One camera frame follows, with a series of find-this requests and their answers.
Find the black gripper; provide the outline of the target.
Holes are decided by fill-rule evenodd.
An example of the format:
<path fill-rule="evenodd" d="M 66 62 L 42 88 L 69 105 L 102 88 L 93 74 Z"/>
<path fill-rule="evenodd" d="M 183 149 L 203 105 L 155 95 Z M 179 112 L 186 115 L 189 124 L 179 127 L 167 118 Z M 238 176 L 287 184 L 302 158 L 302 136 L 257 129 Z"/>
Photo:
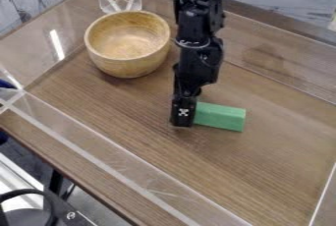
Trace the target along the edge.
<path fill-rule="evenodd" d="M 195 116 L 197 100 L 203 85 L 214 84 L 222 62 L 222 41 L 211 38 L 202 48 L 181 48 L 179 61 L 173 66 L 174 96 L 170 123 L 174 127 L 190 127 Z"/>

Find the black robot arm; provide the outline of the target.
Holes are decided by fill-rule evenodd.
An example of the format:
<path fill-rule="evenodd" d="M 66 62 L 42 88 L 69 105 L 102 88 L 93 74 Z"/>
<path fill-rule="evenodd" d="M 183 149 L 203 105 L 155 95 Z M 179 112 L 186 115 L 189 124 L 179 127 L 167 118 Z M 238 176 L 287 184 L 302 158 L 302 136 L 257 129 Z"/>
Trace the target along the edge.
<path fill-rule="evenodd" d="M 223 48 L 215 33 L 223 27 L 225 14 L 221 0 L 171 1 L 179 60 L 173 65 L 170 124 L 190 127 L 202 87 L 214 84 L 217 80 Z"/>

